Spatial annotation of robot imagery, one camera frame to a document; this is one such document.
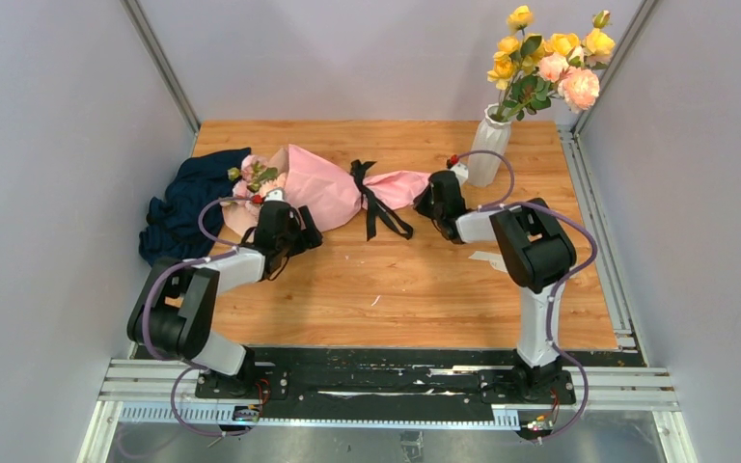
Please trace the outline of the pink paper flower wrap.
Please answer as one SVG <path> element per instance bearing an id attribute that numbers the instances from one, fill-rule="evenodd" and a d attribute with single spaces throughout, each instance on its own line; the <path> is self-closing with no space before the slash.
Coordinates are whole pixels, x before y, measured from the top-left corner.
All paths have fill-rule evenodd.
<path id="1" fill-rule="evenodd" d="M 326 232 L 347 224 L 360 210 L 360 193 L 345 168 L 296 145 L 286 145 L 269 158 L 268 164 L 287 173 L 287 202 L 299 208 L 306 205 L 316 226 Z M 393 171 L 365 178 L 377 198 L 394 211 L 408 207 L 427 187 L 428 174 Z M 224 223 L 243 235 L 257 224 L 260 207 L 249 201 L 224 203 Z"/>

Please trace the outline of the black printed ribbon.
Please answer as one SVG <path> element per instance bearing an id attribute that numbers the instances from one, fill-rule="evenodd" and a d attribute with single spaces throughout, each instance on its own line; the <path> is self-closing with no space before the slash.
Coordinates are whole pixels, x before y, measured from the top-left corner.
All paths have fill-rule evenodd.
<path id="1" fill-rule="evenodd" d="M 375 193 L 365 184 L 368 170 L 375 164 L 374 161 L 363 162 L 355 159 L 350 164 L 350 175 L 360 193 L 360 203 L 366 207 L 366 238 L 371 241 L 377 235 L 376 222 L 382 224 L 394 234 L 409 240 L 413 237 L 413 227 L 402 220 L 393 209 L 380 201 Z"/>

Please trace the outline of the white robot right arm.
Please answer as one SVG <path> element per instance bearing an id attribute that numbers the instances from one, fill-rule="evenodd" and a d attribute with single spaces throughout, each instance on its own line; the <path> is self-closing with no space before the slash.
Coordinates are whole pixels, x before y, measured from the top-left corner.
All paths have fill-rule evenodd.
<path id="1" fill-rule="evenodd" d="M 556 349 L 563 277 L 575 266 L 577 253 L 558 219 L 541 198 L 491 210 L 469 209 L 458 175 L 432 174 L 415 209 L 429 218 L 442 236 L 455 244 L 495 242 L 512 281 L 519 287 L 518 360 L 507 384 L 518 398 L 537 402 L 547 395 L 562 371 Z"/>

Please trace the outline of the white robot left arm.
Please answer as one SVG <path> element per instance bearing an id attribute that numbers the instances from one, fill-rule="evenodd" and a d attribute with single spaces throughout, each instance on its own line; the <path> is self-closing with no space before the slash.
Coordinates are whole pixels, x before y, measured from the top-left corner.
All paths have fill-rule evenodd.
<path id="1" fill-rule="evenodd" d="M 225 397 L 265 391 L 254 351 L 212 329 L 216 299 L 239 286 L 275 279 L 290 258 L 322 243 L 306 206 L 267 200 L 243 243 L 218 256 L 155 262 L 126 325 L 130 340 L 157 359 L 200 370 L 206 387 Z"/>

